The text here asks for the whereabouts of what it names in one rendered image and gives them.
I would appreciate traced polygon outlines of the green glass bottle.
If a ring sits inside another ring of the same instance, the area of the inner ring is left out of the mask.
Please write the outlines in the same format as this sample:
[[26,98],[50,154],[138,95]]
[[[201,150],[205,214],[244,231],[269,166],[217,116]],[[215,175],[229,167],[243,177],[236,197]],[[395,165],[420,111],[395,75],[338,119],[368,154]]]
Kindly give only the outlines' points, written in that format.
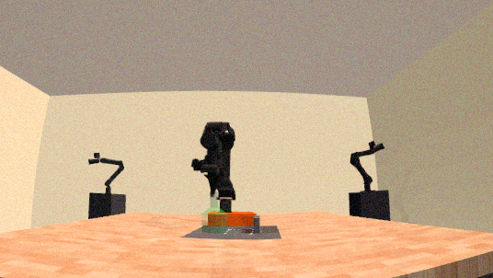
[[210,208],[201,213],[201,231],[218,234],[227,231],[227,212],[218,207],[219,192],[210,192]]

